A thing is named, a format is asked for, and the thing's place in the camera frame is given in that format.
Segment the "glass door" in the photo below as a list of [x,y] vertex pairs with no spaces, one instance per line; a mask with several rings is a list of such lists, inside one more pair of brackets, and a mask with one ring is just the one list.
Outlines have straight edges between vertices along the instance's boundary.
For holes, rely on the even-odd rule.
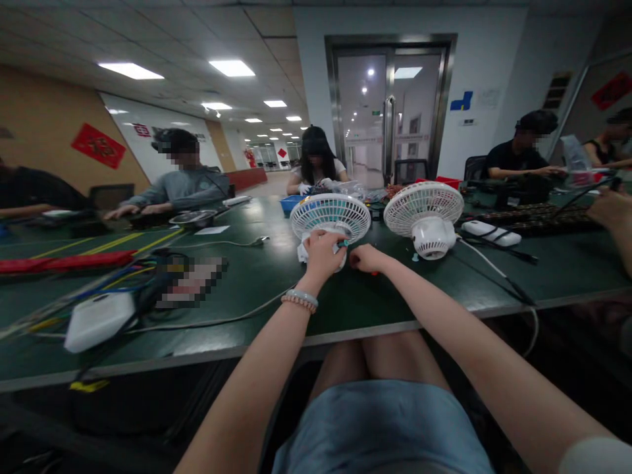
[[379,188],[436,176],[448,50],[333,49],[336,148],[352,179]]

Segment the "thigh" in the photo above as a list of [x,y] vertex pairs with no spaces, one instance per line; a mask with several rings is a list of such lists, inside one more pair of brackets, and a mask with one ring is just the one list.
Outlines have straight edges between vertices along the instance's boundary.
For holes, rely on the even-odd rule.
[[325,357],[308,403],[334,385],[368,378],[369,372],[360,341],[339,342],[329,350]]
[[362,347],[371,378],[426,383],[451,392],[418,330],[366,338]]

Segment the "table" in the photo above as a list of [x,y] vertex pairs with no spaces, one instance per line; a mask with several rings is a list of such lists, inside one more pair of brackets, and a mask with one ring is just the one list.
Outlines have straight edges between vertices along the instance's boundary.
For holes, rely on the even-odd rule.
[[[216,225],[230,226],[222,234],[179,236],[177,246],[219,240],[245,243],[264,235],[270,236],[270,240],[263,247],[255,248],[220,244],[182,249],[191,257],[227,257],[229,266],[199,307],[180,310],[179,318],[170,323],[186,324],[245,314],[296,283],[304,267],[298,263],[298,239],[282,213],[279,199],[278,196],[262,197],[231,209],[217,219]],[[568,199],[556,197],[553,201]],[[111,250],[138,248],[145,239],[153,241],[173,232],[148,232],[135,238],[136,241],[123,242]],[[14,245],[0,246],[0,257],[33,256],[52,244],[26,240],[17,245],[12,242]],[[84,246],[93,248],[91,246],[100,242],[98,239],[83,242],[61,252],[77,253]],[[480,318],[524,310],[511,292],[501,286],[502,279],[465,246],[457,244],[444,259],[414,263],[412,242],[393,234],[381,222],[373,222],[359,243],[366,242],[414,269]],[[605,231],[530,238],[519,248],[540,257],[540,263],[530,265],[494,249],[484,248],[483,253],[517,282],[539,308],[607,298],[632,287],[614,243]],[[0,324],[4,326],[46,301],[81,287],[90,278],[64,276],[50,281],[27,278],[26,281],[4,282],[0,285]],[[345,267],[323,287],[319,301],[319,312],[307,329],[306,346],[419,327],[405,301],[381,275],[365,275]],[[217,327],[127,336],[129,341],[114,350],[92,373],[108,377],[240,356],[277,307],[274,303],[251,319]],[[0,357],[6,361],[0,367],[0,392],[6,392],[71,381],[88,355],[65,352],[60,340],[24,336],[0,342]]]

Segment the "fan grille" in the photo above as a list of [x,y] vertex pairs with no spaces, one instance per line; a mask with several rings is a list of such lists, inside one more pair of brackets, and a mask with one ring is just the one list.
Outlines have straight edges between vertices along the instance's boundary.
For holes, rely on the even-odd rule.
[[455,223],[463,212],[461,194],[447,184],[424,181],[398,192],[384,210],[388,228],[404,237],[412,236],[412,227],[419,219],[438,216]]
[[347,236],[350,244],[369,230],[371,215],[368,208],[344,194],[317,194],[305,198],[290,214],[292,230],[298,238],[317,229],[337,231]]

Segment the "white fan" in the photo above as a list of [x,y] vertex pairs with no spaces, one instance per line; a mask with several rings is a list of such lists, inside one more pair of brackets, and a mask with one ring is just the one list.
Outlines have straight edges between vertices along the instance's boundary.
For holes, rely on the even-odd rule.
[[437,260],[456,242],[454,223],[462,212],[463,198],[456,189],[424,181],[398,192],[384,210],[384,221],[396,234],[412,237],[423,259]]
[[313,230],[323,229],[347,236],[348,244],[360,240],[369,230],[369,209],[359,200],[344,194],[317,194],[308,196],[295,206],[290,214],[292,230],[301,239],[298,259],[307,263],[303,241]]

